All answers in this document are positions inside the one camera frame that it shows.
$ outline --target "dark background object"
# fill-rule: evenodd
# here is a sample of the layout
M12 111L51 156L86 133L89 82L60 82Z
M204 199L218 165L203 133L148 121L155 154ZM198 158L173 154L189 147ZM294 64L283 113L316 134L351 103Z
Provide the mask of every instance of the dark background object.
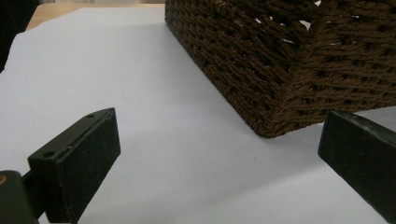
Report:
M318 154L387 222L396 223L396 133L330 111Z
M38 0L0 0L0 72L15 35L25 31L38 5Z
M77 223L119 155L114 108L80 119L28 158L23 178L0 172L0 223L37 223L44 212L49 222Z

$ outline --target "woven basket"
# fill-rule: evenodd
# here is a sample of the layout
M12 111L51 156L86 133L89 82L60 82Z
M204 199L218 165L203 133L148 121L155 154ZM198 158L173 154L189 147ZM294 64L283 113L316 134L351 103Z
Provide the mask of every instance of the woven basket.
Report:
M395 0L167 0L165 20L259 135L396 105Z

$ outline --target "white paper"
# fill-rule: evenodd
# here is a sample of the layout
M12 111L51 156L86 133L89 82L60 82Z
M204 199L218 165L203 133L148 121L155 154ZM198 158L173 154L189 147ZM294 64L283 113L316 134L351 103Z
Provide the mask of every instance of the white paper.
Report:
M18 35L0 74L0 169L26 173L30 154L114 106L121 155L79 223L386 223L318 157L320 124L257 136L163 15L84 8ZM364 113L395 130L394 114Z

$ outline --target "white surface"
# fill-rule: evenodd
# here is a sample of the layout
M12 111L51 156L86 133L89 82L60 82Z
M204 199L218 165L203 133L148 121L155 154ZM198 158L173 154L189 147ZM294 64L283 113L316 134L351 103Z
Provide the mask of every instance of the white surface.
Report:
M121 156L81 224L385 223L318 157L321 125L270 140L251 131L161 8L81 9L18 35L0 105L0 169L23 174L58 133L116 107ZM394 114L365 113L393 130Z

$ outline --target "screw hole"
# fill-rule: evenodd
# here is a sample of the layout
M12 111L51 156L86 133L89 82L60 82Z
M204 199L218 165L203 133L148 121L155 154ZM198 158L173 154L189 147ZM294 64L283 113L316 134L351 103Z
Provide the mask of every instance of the screw hole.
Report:
M53 152L53 151L48 151L48 152L46 152L46 153L43 154L43 157L44 157L44 158L49 158L49 157L51 157L51 156L53 156L53 155L55 155L55 152Z
M0 175L0 185L4 184L6 182L7 177L5 175Z

